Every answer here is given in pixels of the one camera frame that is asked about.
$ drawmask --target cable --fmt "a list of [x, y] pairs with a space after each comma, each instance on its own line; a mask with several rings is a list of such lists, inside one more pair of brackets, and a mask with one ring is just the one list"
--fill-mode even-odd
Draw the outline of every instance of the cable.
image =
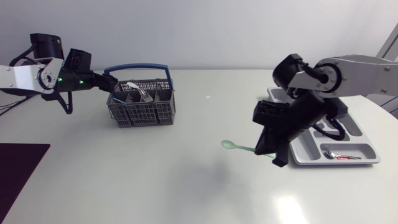
[[36, 45], [37, 45], [37, 43], [32, 44], [32, 46], [30, 46], [29, 49], [27, 49], [24, 53], [20, 54], [20, 56], [12, 59], [9, 66], [14, 66], [20, 59], [23, 59], [24, 57], [26, 57], [26, 55], [28, 55], [35, 49]]
[[25, 102], [25, 101], [31, 99], [32, 97], [33, 97], [33, 96], [26, 96], [25, 99], [15, 102], [15, 103], [16, 103], [15, 105], [9, 106], [9, 107], [7, 107], [7, 108], [2, 108], [1, 110], [4, 110], [4, 109], [6, 109], [6, 110], [3, 111], [3, 112], [1, 112], [1, 113], [0, 113], [0, 116], [3, 115], [3, 114], [5, 114], [5, 113], [7, 113], [9, 110], [13, 109], [14, 107], [20, 105], [21, 103], [23, 103], [23, 102]]
[[393, 101], [393, 100], [394, 100], [394, 99], [396, 99], [396, 98], [398, 98], [398, 96], [396, 96], [396, 97], [394, 97], [393, 99], [391, 99], [391, 100], [389, 100], [389, 101], [387, 101], [387, 102], [383, 103], [383, 104], [382, 104], [382, 105], [380, 105], [380, 106], [384, 106], [384, 105], [386, 105], [386, 104], [390, 103], [391, 101]]
[[28, 61], [32, 62], [33, 64], [37, 65], [37, 62], [34, 59], [31, 59], [29, 57], [23, 57], [22, 59], [28, 60]]
[[394, 112], [394, 111], [397, 111], [398, 110], [398, 108], [395, 108], [395, 109], [393, 109], [392, 111], [390, 111], [390, 113], [392, 113], [392, 112]]
[[333, 127], [335, 127], [338, 130], [339, 135], [327, 133], [326, 131], [322, 130], [322, 128], [319, 128], [318, 125], [316, 125], [316, 124], [314, 124], [312, 127], [326, 137], [329, 137], [329, 138], [337, 140], [337, 141], [343, 140], [346, 136], [346, 131], [341, 126], [341, 124], [336, 119], [333, 119], [333, 118], [327, 119], [327, 120]]
[[7, 104], [7, 105], [2, 105], [2, 106], [0, 106], [0, 107], [5, 107], [5, 106], [13, 105], [14, 103], [18, 103], [18, 102], [20, 102], [20, 100], [19, 100], [19, 101], [15, 101], [15, 102], [10, 103], [10, 104]]

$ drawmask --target white table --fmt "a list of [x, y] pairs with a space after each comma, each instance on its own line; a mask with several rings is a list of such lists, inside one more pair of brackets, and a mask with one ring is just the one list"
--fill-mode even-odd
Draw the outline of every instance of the white table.
[[221, 147], [223, 139], [256, 145], [253, 109], [275, 86], [271, 74], [172, 70], [172, 126], [120, 129], [99, 90], [75, 92], [71, 115], [40, 97], [15, 108], [0, 117], [0, 142], [51, 148], [4, 223], [398, 223], [398, 121], [362, 96], [344, 102], [379, 164], [299, 166], [290, 157], [280, 168]]

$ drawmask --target spoon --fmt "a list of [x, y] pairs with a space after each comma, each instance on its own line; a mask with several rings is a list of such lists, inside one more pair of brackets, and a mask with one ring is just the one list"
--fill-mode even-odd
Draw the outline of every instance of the spoon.
[[328, 154], [328, 156], [332, 159], [336, 159], [336, 158], [339, 159], [342, 157], [349, 158], [349, 159], [362, 159], [362, 158], [356, 157], [356, 156], [337, 155], [337, 154], [332, 153], [329, 149], [326, 150], [326, 154]]
[[[226, 149], [244, 149], [244, 150], [251, 151], [251, 152], [254, 152], [256, 150], [256, 149], [253, 149], [250, 147], [235, 145], [233, 142], [231, 142], [229, 140], [222, 140], [221, 145]], [[275, 153], [265, 154], [265, 156], [275, 158]]]
[[131, 88], [137, 89], [138, 93], [141, 95], [141, 98], [145, 102], [152, 102], [154, 100], [147, 91], [140, 89], [136, 84], [132, 82], [127, 82], [126, 85], [128, 85]]

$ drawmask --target gray plastic basket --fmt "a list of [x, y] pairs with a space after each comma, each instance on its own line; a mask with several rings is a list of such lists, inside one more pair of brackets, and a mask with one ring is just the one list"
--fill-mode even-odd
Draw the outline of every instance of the gray plastic basket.
[[[137, 65], [142, 64], [123, 65], [123, 69], [136, 68]], [[109, 94], [106, 104], [111, 118], [116, 120], [120, 128], [171, 125], [174, 123], [175, 101], [172, 81], [167, 66], [161, 66], [161, 69], [166, 67], [168, 79], [119, 81], [114, 92]], [[133, 82], [146, 90], [154, 101], [145, 102], [137, 90], [132, 90], [126, 85], [127, 82]]]

